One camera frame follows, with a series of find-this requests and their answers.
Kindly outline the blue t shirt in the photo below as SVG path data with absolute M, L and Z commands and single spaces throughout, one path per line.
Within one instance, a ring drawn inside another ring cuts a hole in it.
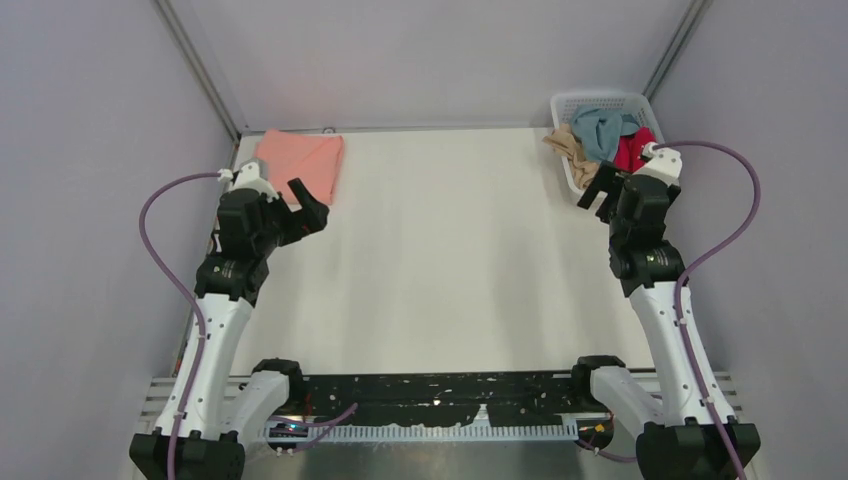
M 622 136 L 635 134 L 641 124 L 623 110 L 579 106 L 569 120 L 572 134 L 583 145 L 587 160 L 613 162 Z

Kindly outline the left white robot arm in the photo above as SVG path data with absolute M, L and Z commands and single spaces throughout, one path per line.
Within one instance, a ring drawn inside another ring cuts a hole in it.
M 235 183 L 219 201 L 217 246 L 188 289 L 152 247 L 146 216 L 139 216 L 144 246 L 189 301 L 190 338 L 170 398 L 152 432 L 137 434 L 129 456 L 147 479 L 239 479 L 246 465 L 270 448 L 265 427 L 274 411 L 298 412 L 307 398 L 295 380 L 298 366 L 262 361 L 246 386 L 228 402 L 225 390 L 242 333 L 278 247 L 300 241 L 327 225 L 328 207 L 300 179 L 288 187 L 300 207 L 291 210 L 264 180 Z

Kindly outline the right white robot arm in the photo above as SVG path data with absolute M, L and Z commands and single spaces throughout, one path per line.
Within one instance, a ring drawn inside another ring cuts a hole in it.
M 597 217 L 609 227 L 610 269 L 637 314 L 660 387 L 642 387 L 612 355 L 575 365 L 571 397 L 584 410 L 604 407 L 635 440 L 645 479 L 742 479 L 761 446 L 711 371 L 691 308 L 685 264 L 665 239 L 665 218 L 679 187 L 603 165 L 578 205 L 606 196 Z

